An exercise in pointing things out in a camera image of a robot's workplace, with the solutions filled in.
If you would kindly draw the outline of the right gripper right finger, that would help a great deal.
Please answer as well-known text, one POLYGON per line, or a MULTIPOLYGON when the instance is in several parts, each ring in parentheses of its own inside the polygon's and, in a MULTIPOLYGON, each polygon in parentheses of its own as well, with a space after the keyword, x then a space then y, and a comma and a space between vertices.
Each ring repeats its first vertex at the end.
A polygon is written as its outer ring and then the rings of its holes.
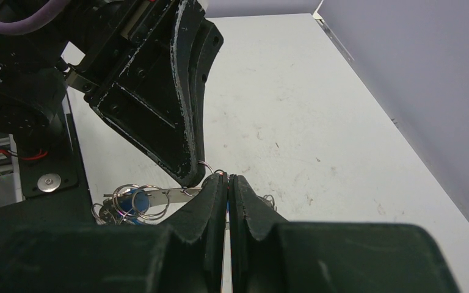
POLYGON ((290 222, 230 177, 234 292, 458 292, 434 239, 394 223, 290 222))

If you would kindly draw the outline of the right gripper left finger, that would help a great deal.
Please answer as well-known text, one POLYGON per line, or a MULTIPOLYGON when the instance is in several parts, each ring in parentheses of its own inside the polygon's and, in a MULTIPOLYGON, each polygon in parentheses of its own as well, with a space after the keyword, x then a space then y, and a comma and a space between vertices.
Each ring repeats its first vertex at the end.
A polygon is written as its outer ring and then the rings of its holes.
POLYGON ((0 292, 219 292, 228 178, 156 225, 23 228, 0 249, 0 292))

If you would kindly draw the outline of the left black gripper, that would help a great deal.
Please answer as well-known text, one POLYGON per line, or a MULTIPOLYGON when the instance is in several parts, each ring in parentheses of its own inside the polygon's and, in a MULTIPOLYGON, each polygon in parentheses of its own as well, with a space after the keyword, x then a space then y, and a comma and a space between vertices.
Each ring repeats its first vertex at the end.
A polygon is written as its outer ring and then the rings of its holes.
POLYGON ((205 169, 205 87, 224 43, 198 1, 76 1, 69 40, 84 54, 71 86, 113 130, 183 187, 205 169))

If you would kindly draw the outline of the round steel key organizer disc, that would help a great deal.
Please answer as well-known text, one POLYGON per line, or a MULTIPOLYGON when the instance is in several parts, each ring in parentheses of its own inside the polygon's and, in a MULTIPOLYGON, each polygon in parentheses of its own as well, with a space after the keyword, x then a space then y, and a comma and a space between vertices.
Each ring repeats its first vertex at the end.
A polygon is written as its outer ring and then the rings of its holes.
POLYGON ((112 193, 103 195, 102 203, 94 203, 91 207, 93 218, 99 225, 133 225, 128 223, 119 207, 118 199, 127 192, 134 191, 134 195, 144 190, 150 200, 147 212, 139 212, 139 220, 143 225, 155 225, 163 221, 169 214, 172 205, 185 205, 195 198, 201 187, 179 187, 164 189, 155 185, 124 184, 117 187, 112 193))

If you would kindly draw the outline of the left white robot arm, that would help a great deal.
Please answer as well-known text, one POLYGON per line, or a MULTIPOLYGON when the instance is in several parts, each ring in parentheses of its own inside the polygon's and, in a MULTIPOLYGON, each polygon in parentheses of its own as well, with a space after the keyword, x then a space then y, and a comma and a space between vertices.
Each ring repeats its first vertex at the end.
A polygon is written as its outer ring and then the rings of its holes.
POLYGON ((223 45, 198 1, 0 1, 0 131, 47 151, 67 88, 178 184, 205 175, 203 104, 223 45))

